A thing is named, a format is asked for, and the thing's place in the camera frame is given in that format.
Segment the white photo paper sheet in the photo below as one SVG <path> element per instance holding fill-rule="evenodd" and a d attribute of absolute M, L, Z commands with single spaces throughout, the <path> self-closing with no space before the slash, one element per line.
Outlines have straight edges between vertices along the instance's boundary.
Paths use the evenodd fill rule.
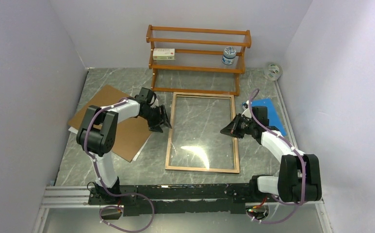
<path fill-rule="evenodd" d="M 68 129 L 71 133 L 73 134 L 77 134 L 78 130 L 75 129 L 74 127 L 69 127 Z M 149 140 L 150 136 L 147 138 L 147 140 L 144 142 L 144 144 L 141 146 L 141 148 L 139 149 L 139 151 L 135 154 L 135 156 L 133 157 L 133 159 L 131 161 L 136 161 L 137 158 L 139 157 L 141 151 L 143 150 L 143 148 L 145 147 L 147 141 Z"/>

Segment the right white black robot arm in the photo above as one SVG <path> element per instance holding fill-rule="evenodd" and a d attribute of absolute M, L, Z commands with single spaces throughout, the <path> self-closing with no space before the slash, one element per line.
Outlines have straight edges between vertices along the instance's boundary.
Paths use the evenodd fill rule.
<path fill-rule="evenodd" d="M 277 176 L 252 176 L 248 195 L 253 201 L 261 201 L 271 195 L 279 197 L 284 203 L 295 204 L 322 198 L 318 157 L 298 150 L 284 138 L 277 127 L 271 126 L 267 107 L 247 108 L 243 114 L 237 114 L 220 133 L 234 138 L 250 135 L 280 163 Z"/>

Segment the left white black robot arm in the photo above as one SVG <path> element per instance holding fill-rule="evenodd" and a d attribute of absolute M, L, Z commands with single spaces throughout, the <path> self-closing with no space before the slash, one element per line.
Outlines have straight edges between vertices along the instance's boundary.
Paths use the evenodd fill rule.
<path fill-rule="evenodd" d="M 151 132 L 162 133 L 163 126 L 172 127 L 166 108 L 158 103 L 156 93 L 143 87 L 139 94 L 123 97 L 115 104 L 89 106 L 76 135 L 76 142 L 92 161 L 96 174 L 96 194 L 108 204 L 119 202 L 121 197 L 120 180 L 111 156 L 117 125 L 138 117 L 147 121 Z"/>

